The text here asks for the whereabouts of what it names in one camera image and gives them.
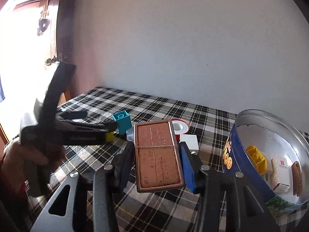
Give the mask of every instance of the black handle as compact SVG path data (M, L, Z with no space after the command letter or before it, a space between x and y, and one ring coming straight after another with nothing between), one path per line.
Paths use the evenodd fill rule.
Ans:
M219 231L220 219L220 178L213 168L208 171L200 171L205 175L205 189L202 192L202 203L199 204L195 232Z
M78 189L80 180L77 171L64 180L41 211L30 232L82 231L82 219L76 216L81 212L75 212L75 209L86 206L87 196L83 198L84 201L77 201L79 192L82 192Z
M123 150L123 153L120 156L120 159L114 163L112 161L113 166L115 167L115 178L117 180L118 190L115 190L117 193L121 193L123 189L127 186L131 168L134 161L134 143L129 141Z
M111 164L105 168L109 170L105 170L104 167L99 168L95 172L93 180L92 206L94 232L119 232L112 192L108 188L108 179L109 176L113 175L114 168Z
M226 231L273 231L280 229L266 207L262 197L249 180L240 173L232 176L227 188Z
M38 125L49 128L55 124L55 116L61 93L65 92L71 82L76 66L60 62L47 89L42 107L36 113Z
M25 176L32 197L39 197L48 193L47 184L49 183L50 173L50 169L46 166L39 166L29 160L25 161Z
M58 113L61 118L64 119L83 119L87 117L88 111L83 110L83 111L65 111L65 112L60 112Z

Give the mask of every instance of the table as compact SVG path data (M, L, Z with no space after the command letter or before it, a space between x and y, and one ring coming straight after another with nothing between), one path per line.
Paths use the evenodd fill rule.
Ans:
M132 123L180 118L189 126L189 133L197 135L199 157L203 163L222 172L221 153L236 115L213 108L145 94L96 87L77 96L59 107L61 110L88 110L82 122L99 123L112 119L112 114L126 110ZM308 134L302 133L308 140ZM94 172L102 165L111 163L126 145L123 137L113 143L100 146L68 146L66 160L51 176L49 196L29 198L31 214L29 226L35 221L49 197L73 170L81 174ZM120 231L192 231L197 216L199 195L187 189L174 189L158 193L140 194L136 191L135 167L132 168L124 196L114 196L115 212ZM306 212L307 205L282 216L277 223L282 231L290 231ZM87 230L92 230L92 193L88 192ZM225 230L226 203L222 195L220 231Z

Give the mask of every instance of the yellow plastic block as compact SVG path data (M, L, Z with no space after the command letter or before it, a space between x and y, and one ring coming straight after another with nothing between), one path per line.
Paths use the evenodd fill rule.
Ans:
M259 174L262 175L267 169L267 161L263 154L255 146L249 146L246 152Z
M105 141L108 142L108 141L114 141L115 138L114 138L114 132L110 132L110 133L106 133L105 134Z

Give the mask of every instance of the red sleeve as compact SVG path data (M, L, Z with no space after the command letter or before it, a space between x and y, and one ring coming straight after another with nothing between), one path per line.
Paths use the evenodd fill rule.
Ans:
M16 194L3 175L1 167L2 160L0 160L0 201L14 223L21 228L24 226L24 214L28 210L25 184L22 185L20 192Z

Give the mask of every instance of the brown rectangular box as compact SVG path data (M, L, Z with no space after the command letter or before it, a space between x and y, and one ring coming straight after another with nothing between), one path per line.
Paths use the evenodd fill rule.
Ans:
M184 186L171 120L136 124L134 142L138 192L165 191Z

